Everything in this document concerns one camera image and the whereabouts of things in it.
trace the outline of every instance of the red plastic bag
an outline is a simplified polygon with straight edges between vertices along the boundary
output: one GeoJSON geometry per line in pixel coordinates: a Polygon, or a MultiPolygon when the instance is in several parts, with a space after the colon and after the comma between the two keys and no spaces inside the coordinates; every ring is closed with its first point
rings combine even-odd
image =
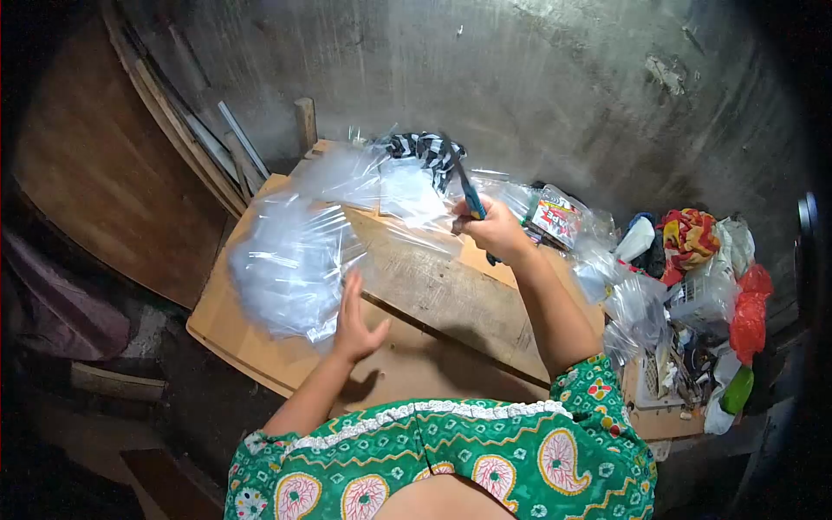
{"type": "Polygon", "coordinates": [[[774,292],[769,272],[756,264],[740,278],[742,292],[736,299],[729,343],[742,364],[751,365],[754,354],[765,346],[765,299],[774,292]]]}

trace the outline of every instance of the wooden table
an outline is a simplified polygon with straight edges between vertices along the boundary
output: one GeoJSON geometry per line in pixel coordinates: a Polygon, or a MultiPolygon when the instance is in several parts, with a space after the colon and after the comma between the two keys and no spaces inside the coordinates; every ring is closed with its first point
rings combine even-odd
{"type": "MultiPolygon", "coordinates": [[[[293,175],[301,174],[328,146],[332,144],[319,141],[293,175]]],[[[289,177],[272,176],[259,195],[284,189],[288,182],[289,177]]],[[[382,349],[356,367],[356,380],[348,385],[334,414],[397,399],[487,397],[528,403],[547,398],[548,376],[508,267],[489,265],[470,239],[456,260],[445,260],[392,240],[383,217],[346,212],[376,267],[375,277],[364,287],[365,318],[370,327],[386,318],[393,325],[382,349]]],[[[249,208],[231,233],[187,329],[226,362],[289,397],[319,355],[305,338],[273,339],[243,314],[229,277],[227,254],[245,238],[253,216],[249,208]]],[[[583,300],[565,263],[555,260],[556,251],[544,247],[543,252],[600,336],[601,308],[583,300]]],[[[650,431],[649,438],[697,433],[684,428],[662,435],[660,423],[643,428],[650,431]]]]}

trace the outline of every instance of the green plastic bottle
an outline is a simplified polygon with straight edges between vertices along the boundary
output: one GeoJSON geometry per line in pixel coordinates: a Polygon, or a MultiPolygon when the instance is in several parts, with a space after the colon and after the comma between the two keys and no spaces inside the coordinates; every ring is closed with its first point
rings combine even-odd
{"type": "Polygon", "coordinates": [[[745,406],[745,401],[748,400],[753,386],[754,371],[751,370],[751,367],[742,365],[736,371],[734,378],[728,383],[726,392],[722,394],[722,399],[720,399],[722,411],[726,414],[737,415],[745,406]]]}

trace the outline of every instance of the purple cloth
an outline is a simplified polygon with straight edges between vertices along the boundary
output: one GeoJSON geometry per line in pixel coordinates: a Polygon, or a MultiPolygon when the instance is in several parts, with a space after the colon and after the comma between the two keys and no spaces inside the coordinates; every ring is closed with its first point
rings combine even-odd
{"type": "Polygon", "coordinates": [[[17,297],[25,309],[17,340],[60,358],[112,359],[127,347],[130,320],[73,282],[73,275],[22,238],[2,230],[2,254],[22,282],[17,297]]]}

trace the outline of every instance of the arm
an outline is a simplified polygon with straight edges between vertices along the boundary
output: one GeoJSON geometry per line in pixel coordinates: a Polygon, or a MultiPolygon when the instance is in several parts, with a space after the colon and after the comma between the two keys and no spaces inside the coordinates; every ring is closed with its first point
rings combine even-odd
{"type": "Polygon", "coordinates": [[[361,317],[361,275],[350,271],[332,352],[318,362],[300,388],[269,419],[263,433],[276,436],[295,432],[303,437],[325,423],[355,364],[379,349],[389,329],[387,319],[373,332],[367,330],[361,317]]]}
{"type": "Polygon", "coordinates": [[[537,350],[553,381],[569,366],[601,352],[601,341],[512,212],[500,201],[480,198],[488,213],[485,220],[471,220],[462,201],[454,208],[454,213],[460,215],[454,229],[470,235],[478,248],[512,268],[532,323],[537,350]]]}

